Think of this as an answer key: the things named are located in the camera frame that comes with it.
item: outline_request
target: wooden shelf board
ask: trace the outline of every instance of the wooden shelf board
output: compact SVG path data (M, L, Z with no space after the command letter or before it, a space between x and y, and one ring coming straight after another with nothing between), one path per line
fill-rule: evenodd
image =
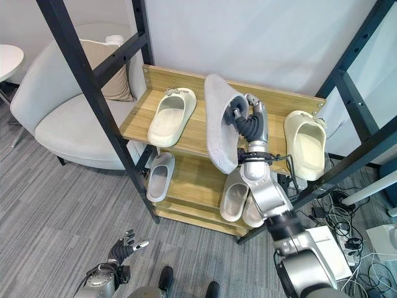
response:
M167 196L219 209L225 181L210 160L177 155Z
M240 237L244 236L248 232L245 228L232 227L230 225L223 225L221 223L215 223L215 222L209 222L209 221L205 221L205 220L201 220L201 219L195 219L195 218L189 217L188 215L178 214L173 211L161 209L161 208L157 208L157 207L156 207L156 213L160 217L165 217L167 219L176 220L178 222L184 222L184 223L190 224L190 225L196 225L196 226L202 227L202 228L209 228L210 230L215 230L218 232L236 235L236 236L240 236Z
M164 93L161 91L154 89L146 90L120 127L123 138L148 143L147 135L149 126L163 96ZM268 121L269 151L273 154L285 155L287 149L283 128L284 117L269 114ZM185 153L208 158L205 134L205 102L198 100L194 113L187 122L181 138L173 147L168 149L176 154ZM285 161L278 161L271 168L280 174L289 173Z
M170 197L165 198L165 200L161 202L153 203L153 205L161 209L178 212L180 214L195 217L198 219L210 220L212 222L217 222L224 225L231 225L233 227L251 229L251 227L247 226L242 219L239 219L236 222L228 222L227 220L223 219L219 213L219 209L212 209L193 203L186 203Z
M205 76L185 71L170 70L153 65L143 65L146 86L150 89L165 91L168 88L185 87L193 90L198 100L204 100ZM286 117L295 110L308 113L319 112L325 99L303 94L227 81L232 88L246 94L255 94L266 105L270 114Z

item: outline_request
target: power strip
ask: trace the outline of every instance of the power strip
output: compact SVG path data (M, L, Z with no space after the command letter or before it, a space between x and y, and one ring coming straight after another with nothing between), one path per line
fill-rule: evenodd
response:
M341 234L347 234L347 231L342 230L342 229L338 230L338 232L341 233ZM349 256L349 253L350 253L350 252L355 251L355 250L350 250L350 249L348 249L348 248L345 247L345 243L347 243L349 237L350 237L350 236L340 236L340 235L337 235L336 241L337 241L337 242L340 244L340 246L341 246L342 252L343 252L343 254L344 254L345 257L346 257L347 264L349 264L349 266L355 266L356 264L359 263L360 258L358 258L358 257L355 256L355 255Z

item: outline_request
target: beige cushion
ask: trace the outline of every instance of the beige cushion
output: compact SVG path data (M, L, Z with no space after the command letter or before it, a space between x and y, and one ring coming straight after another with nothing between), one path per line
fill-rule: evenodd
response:
M118 49L117 45L106 45L90 40L80 40L80 42L92 69ZM128 85L126 66L124 65L101 90L106 99L112 101L133 101L134 98Z

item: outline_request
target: black shoe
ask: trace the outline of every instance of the black shoe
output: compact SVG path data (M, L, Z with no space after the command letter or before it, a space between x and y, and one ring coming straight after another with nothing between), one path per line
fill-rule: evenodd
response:
M207 289L207 294L205 298L218 298L219 297L220 286L216 281L210 283Z
M159 289L168 293L171 289L172 283L174 282L174 271L170 266L165 266L161 271L159 280Z

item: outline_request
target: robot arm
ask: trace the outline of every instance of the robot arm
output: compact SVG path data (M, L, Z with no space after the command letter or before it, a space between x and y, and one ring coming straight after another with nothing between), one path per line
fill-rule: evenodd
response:
M346 297L337 291L334 275L313 238L292 211L293 206L280 184L271 178L267 144L267 111L252 94L246 99L253 115L245 119L233 107L238 132L248 141L240 175L249 186L275 248L275 266L288 297Z
M74 293L75 298L111 298L119 285L129 282L130 267L122 266L123 261L149 244L149 241L143 241L133 245L134 236L133 230L125 232L124 238L110 250L106 263L98 264L86 273Z

